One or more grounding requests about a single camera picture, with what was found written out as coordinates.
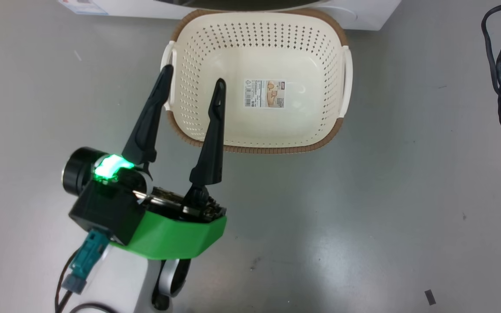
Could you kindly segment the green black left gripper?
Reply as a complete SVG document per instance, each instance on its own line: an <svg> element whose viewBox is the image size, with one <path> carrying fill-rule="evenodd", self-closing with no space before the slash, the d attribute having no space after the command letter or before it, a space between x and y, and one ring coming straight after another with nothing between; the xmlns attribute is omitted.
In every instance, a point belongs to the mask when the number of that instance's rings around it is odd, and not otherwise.
<svg viewBox="0 0 501 313"><path fill-rule="evenodd" d="M128 162L137 166L155 162L161 110L169 99L173 73L173 65L162 68L123 149L123 158ZM219 78L207 113L209 125L185 198L160 187L154 187L148 195L134 190L137 199L143 201L145 214L129 244L112 242L113 247L148 260L191 259L223 236L227 209L209 197L207 186L222 180L226 94L226 83Z"/></svg>

